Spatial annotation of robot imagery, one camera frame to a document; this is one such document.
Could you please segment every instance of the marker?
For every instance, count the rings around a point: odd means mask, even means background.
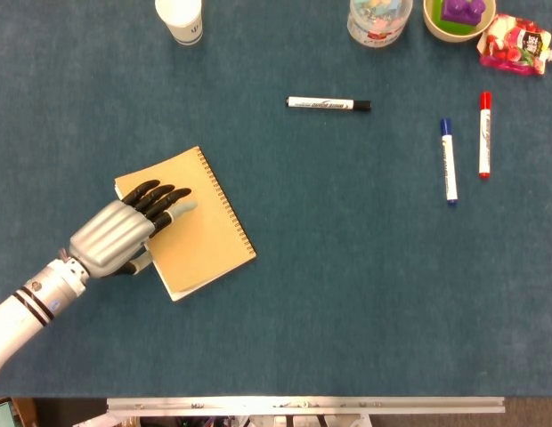
[[[490,178],[491,153],[491,92],[482,92],[480,99],[480,167],[483,180]]]
[[[336,100],[333,98],[304,98],[288,96],[286,107],[300,109],[351,109],[354,111],[371,111],[371,101]]]
[[[449,118],[440,121],[442,134],[442,159],[444,161],[444,181],[446,184],[446,201],[449,205],[458,203],[456,173],[454,171],[454,151],[452,150],[452,122]]]

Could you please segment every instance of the snack bag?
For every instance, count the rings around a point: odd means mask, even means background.
[[[498,14],[478,42],[480,62],[523,76],[545,74],[552,60],[551,33],[535,22]]]

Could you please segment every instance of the bowl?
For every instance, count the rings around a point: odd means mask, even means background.
[[[443,29],[438,28],[436,24],[434,24],[432,17],[433,2],[434,0],[423,1],[422,16],[425,19],[426,27],[431,33],[433,33],[433,36],[435,36],[436,38],[440,38],[444,42],[461,43],[480,36],[484,32],[484,30],[486,30],[490,26],[494,16],[496,16],[496,0],[484,0],[484,2],[486,3],[486,10],[483,12],[480,23],[475,26],[475,31],[470,34],[456,35],[448,33]]]

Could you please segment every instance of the blue marker cap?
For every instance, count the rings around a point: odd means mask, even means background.
[[[442,136],[452,135],[452,121],[449,118],[443,118],[440,121],[440,132]]]

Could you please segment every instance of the purple block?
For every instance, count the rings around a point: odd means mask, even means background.
[[[444,0],[442,2],[443,20],[475,27],[482,20],[486,5],[483,0]]]

